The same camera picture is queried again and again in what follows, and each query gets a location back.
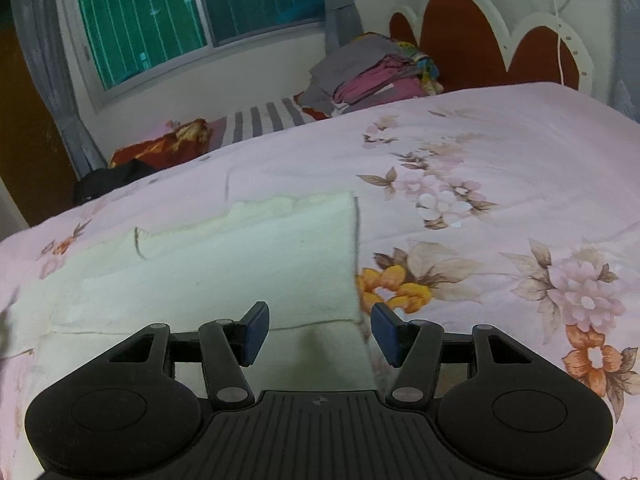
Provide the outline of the pale green small garment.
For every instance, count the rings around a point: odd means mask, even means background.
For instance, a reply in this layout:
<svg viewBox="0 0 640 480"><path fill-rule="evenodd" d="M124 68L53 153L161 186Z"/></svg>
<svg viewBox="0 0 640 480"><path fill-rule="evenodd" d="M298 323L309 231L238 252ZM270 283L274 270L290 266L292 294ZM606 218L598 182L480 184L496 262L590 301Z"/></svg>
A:
<svg viewBox="0 0 640 480"><path fill-rule="evenodd" d="M10 307L9 349L32 356L16 388L39 392L149 324L190 332L263 301L270 332L248 374L253 389L370 389L357 228L348 193L273 197L78 252Z"/></svg>

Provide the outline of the magenta folded clothes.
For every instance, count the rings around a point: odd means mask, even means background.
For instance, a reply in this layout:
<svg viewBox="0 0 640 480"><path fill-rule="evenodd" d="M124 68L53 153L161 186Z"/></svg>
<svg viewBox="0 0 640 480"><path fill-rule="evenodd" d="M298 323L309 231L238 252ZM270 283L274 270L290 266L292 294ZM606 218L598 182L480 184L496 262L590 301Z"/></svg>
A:
<svg viewBox="0 0 640 480"><path fill-rule="evenodd" d="M395 101L428 96L416 64L387 55L381 62L335 91L332 102L345 113Z"/></svg>

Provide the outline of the pink floral bed sheet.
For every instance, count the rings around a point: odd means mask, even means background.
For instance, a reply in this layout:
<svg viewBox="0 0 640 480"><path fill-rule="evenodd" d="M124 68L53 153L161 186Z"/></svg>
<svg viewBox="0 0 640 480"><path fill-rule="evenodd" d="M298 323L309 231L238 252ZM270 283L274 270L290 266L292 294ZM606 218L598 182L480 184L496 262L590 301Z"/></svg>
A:
<svg viewBox="0 0 640 480"><path fill-rule="evenodd" d="M639 474L639 127L556 84L468 90L379 106L242 141L152 174L1 245L1 474L33 479L18 391L32 356L9 349L18 295L78 252L133 230L194 226L234 205L348 193L356 289L370 336L385 302L465 333L490 324L606 403L608 479Z"/></svg>

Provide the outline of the red floral pillow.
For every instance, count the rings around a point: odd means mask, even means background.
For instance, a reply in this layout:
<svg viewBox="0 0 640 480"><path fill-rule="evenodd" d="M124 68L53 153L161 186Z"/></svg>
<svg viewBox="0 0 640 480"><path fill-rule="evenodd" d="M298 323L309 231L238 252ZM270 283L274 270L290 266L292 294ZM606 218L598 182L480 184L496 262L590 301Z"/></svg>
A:
<svg viewBox="0 0 640 480"><path fill-rule="evenodd" d="M212 133L213 130L202 118L184 125L172 122L171 129L162 136L114 151L108 166L124 166L137 159L156 170L175 167L204 155L208 151Z"/></svg>

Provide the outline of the black cloth bundle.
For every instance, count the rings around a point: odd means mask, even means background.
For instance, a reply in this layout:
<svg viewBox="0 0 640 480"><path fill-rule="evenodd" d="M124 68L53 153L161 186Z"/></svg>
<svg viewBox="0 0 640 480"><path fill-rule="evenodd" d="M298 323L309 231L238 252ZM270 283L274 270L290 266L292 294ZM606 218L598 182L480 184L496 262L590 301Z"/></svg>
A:
<svg viewBox="0 0 640 480"><path fill-rule="evenodd" d="M73 203L75 206L83 205L155 173L152 166L136 158L114 168L94 170L75 185Z"/></svg>

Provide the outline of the striped grey white blanket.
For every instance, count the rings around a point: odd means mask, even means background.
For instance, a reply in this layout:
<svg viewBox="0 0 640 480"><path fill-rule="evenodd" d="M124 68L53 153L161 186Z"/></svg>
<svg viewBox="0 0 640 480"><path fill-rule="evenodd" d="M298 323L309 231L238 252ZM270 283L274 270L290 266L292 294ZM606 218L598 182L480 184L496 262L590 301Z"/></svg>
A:
<svg viewBox="0 0 640 480"><path fill-rule="evenodd" d="M310 122L314 122L314 118L305 113L293 98L254 105L209 122L207 125L212 135L208 150L215 151L231 144L260 138Z"/></svg>

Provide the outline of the grey folded cloth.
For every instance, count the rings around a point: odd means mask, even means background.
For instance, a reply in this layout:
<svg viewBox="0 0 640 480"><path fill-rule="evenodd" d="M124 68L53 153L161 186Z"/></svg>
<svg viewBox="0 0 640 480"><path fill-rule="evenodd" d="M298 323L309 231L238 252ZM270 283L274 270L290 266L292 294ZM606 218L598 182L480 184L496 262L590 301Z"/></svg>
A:
<svg viewBox="0 0 640 480"><path fill-rule="evenodd" d="M411 62L395 41L378 34L367 34L328 54L310 70L310 84L296 96L303 108L331 116L338 107L332 102L336 89L375 66L387 55Z"/></svg>

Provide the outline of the colourful patterned cloth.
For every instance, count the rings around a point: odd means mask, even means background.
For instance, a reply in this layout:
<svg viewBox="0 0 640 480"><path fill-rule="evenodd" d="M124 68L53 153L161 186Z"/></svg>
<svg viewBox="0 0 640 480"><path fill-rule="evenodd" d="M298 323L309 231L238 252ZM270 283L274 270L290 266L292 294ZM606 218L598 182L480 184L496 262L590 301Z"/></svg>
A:
<svg viewBox="0 0 640 480"><path fill-rule="evenodd" d="M428 96L438 96L444 92L444 87L438 81L439 70L428 55L411 42L399 41L398 47L418 68L421 87Z"/></svg>

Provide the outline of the red white heart headboard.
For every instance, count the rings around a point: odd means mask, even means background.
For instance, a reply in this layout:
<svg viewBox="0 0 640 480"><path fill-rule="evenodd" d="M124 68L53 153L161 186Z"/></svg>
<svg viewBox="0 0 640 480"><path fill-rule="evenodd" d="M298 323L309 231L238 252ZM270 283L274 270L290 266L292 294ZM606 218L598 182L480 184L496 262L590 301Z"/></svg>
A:
<svg viewBox="0 0 640 480"><path fill-rule="evenodd" d="M534 12L510 28L491 0L425 0L419 11L395 6L388 34L427 54L447 92L550 81L592 93L592 57L555 14Z"/></svg>

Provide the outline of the grey curtain left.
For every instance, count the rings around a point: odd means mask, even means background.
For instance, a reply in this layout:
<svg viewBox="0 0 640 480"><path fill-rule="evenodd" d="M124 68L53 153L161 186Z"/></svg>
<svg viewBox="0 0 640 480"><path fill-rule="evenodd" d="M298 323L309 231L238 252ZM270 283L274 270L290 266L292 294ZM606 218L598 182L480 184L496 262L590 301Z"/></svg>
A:
<svg viewBox="0 0 640 480"><path fill-rule="evenodd" d="M18 42L74 173L83 178L106 161L80 118L62 41L56 0L11 0Z"/></svg>

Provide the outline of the window with white frame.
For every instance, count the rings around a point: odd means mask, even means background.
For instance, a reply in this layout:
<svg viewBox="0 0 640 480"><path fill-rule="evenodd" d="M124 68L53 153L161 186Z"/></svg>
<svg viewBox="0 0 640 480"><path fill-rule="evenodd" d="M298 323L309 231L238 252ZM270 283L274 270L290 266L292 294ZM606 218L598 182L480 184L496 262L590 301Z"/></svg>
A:
<svg viewBox="0 0 640 480"><path fill-rule="evenodd" d="M62 5L95 110L229 44L324 21L323 0L62 0Z"/></svg>

